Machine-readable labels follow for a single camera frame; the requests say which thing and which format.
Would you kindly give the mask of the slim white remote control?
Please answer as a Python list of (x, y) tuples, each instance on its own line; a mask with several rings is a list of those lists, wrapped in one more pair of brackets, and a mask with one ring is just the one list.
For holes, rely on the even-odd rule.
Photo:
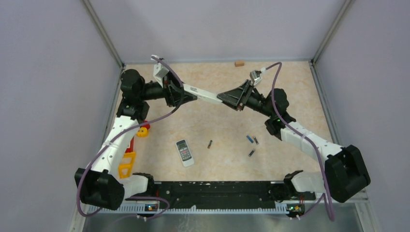
[(188, 84), (183, 85), (184, 90), (190, 94), (195, 95), (198, 99), (203, 100), (205, 102), (213, 103), (213, 104), (222, 104), (222, 100), (217, 98), (216, 93), (212, 93)]

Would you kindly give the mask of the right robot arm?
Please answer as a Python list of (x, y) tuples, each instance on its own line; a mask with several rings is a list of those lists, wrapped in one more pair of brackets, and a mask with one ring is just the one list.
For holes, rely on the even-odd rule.
[(286, 175), (283, 192), (287, 198), (297, 199), (303, 192), (329, 193), (333, 200), (344, 203), (371, 183), (359, 148), (334, 144), (302, 126), (288, 114), (289, 102), (283, 89), (276, 88), (264, 97), (247, 80), (235, 89), (219, 93), (217, 98), (234, 110), (248, 107), (267, 116), (264, 124), (270, 135), (318, 162), (318, 173), (295, 171)]

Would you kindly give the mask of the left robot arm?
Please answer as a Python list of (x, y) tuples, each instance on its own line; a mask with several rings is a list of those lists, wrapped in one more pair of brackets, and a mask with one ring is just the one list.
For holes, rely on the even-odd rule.
[[(78, 168), (74, 175), (77, 185), (76, 206), (81, 215), (88, 215), (82, 210), (83, 204), (116, 210), (124, 200), (133, 196), (140, 196), (144, 200), (154, 196), (152, 176), (131, 174), (120, 178), (118, 168), (123, 156), (139, 129), (165, 119), (181, 105), (198, 99), (170, 70), (158, 73), (160, 76), (157, 80), (148, 83), (135, 69), (128, 69), (121, 74), (122, 99), (114, 124), (97, 155), (86, 168)], [(157, 99), (165, 99), (173, 110), (147, 121), (148, 101)]]

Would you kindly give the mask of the blue AAA battery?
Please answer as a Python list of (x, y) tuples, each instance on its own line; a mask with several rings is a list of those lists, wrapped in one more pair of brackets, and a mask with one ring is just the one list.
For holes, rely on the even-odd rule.
[(247, 135), (246, 137), (251, 143), (254, 143), (253, 139), (249, 135)]

